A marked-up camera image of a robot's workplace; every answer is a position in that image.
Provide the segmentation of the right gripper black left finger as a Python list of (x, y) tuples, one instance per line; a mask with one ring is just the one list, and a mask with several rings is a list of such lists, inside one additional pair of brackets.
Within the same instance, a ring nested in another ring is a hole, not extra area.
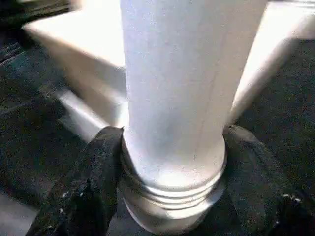
[(117, 210), (123, 129), (102, 129), (52, 187), (28, 236), (104, 236)]

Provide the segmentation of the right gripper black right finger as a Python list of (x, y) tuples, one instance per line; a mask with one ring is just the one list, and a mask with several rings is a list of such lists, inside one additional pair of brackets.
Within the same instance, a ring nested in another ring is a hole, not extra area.
[(315, 204), (294, 188), (276, 158), (253, 133), (226, 126), (227, 190), (251, 236), (313, 236)]

